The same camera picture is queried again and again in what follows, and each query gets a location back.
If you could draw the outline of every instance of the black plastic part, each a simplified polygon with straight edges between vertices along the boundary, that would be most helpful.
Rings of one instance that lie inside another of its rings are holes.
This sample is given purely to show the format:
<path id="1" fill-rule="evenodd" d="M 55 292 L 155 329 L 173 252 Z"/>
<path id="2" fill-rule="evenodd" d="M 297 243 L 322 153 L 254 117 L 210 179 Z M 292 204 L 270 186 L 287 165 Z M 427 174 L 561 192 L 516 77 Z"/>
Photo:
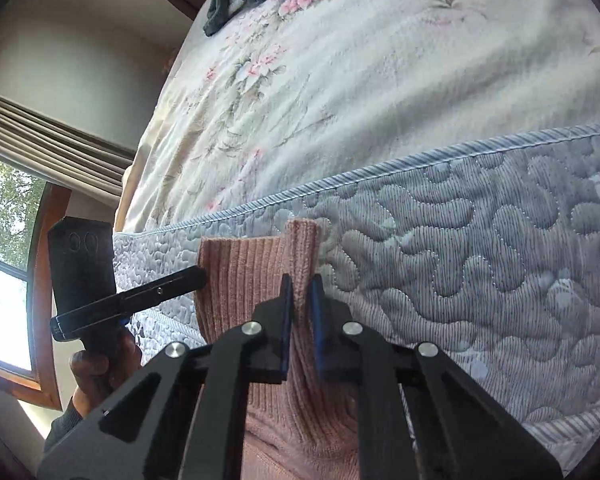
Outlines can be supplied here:
<path id="1" fill-rule="evenodd" d="M 557 480 L 555 458 L 442 351 L 424 357 L 375 330 L 346 335 L 346 305 L 308 292 L 318 372 L 358 386 L 360 478 L 365 480 Z M 400 399 L 418 447 L 418 468 Z"/>
<path id="2" fill-rule="evenodd" d="M 193 266 L 174 272 L 151 283 L 113 294 L 51 319 L 51 333 L 56 341 L 83 338 L 85 333 L 119 324 L 132 314 L 157 306 L 206 285 L 206 272 Z"/>
<path id="3" fill-rule="evenodd" d="M 38 478 L 174 480 L 199 392 L 183 380 L 192 354 L 161 351 L 45 455 Z"/>
<path id="4" fill-rule="evenodd" d="M 58 314 L 116 293 L 111 224 L 65 216 L 47 234 Z"/>
<path id="5" fill-rule="evenodd" d="M 254 310 L 259 333 L 237 326 L 213 345 L 161 351 L 49 451 L 38 478 L 239 479 L 249 384 L 286 378 L 292 313 L 285 275 Z"/>

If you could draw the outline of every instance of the window glass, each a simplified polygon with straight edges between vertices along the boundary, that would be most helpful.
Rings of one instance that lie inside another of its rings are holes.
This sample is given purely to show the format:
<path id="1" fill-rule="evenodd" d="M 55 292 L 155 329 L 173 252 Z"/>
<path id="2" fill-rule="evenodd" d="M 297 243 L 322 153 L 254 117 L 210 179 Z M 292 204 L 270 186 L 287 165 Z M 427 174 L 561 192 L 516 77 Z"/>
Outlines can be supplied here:
<path id="1" fill-rule="evenodd" d="M 31 371 L 27 272 L 45 181 L 0 161 L 0 361 Z"/>
<path id="2" fill-rule="evenodd" d="M 27 282 L 0 270 L 0 361 L 31 371 Z"/>

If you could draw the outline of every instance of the person's hand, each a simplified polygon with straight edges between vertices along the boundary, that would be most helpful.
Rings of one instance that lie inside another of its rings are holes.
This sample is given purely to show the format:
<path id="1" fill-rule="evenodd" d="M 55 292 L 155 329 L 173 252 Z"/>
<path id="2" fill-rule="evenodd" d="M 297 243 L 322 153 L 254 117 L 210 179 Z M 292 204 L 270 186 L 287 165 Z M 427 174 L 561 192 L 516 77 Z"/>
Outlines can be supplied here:
<path id="1" fill-rule="evenodd" d="M 140 368 L 141 359 L 142 351 L 126 328 L 118 333 L 118 359 L 111 368 L 104 355 L 90 354 L 85 350 L 73 354 L 70 367 L 78 384 L 73 400 L 80 416 L 87 416 L 107 398 L 110 389 L 117 390 L 131 377 Z"/>

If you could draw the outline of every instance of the sweater sleeve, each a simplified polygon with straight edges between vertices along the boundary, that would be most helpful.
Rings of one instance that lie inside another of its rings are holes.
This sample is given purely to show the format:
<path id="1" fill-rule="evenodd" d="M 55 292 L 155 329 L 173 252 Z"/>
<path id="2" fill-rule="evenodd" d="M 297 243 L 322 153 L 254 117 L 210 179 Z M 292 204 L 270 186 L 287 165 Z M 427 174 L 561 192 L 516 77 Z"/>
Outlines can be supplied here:
<path id="1" fill-rule="evenodd" d="M 66 411 L 51 423 L 51 431 L 45 440 L 45 453 L 49 452 L 67 433 L 75 428 L 82 420 L 80 413 L 74 407 L 74 400 L 69 400 Z"/>

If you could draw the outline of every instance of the wooden window frame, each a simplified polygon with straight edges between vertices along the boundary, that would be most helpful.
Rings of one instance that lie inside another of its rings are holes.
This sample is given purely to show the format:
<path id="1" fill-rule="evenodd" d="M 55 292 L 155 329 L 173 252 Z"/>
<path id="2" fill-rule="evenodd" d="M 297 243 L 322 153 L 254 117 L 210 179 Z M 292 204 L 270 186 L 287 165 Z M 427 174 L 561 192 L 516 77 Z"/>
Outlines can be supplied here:
<path id="1" fill-rule="evenodd" d="M 61 220 L 71 196 L 71 190 L 47 183 L 40 199 L 33 228 L 26 276 L 27 333 L 31 371 L 20 370 L 0 361 L 0 389 L 25 402 L 61 410 L 60 394 L 56 382 L 53 343 L 49 319 L 51 318 L 52 288 L 46 234 Z M 9 274 L 13 269 L 1 269 Z M 9 343 L 5 336 L 4 343 Z"/>

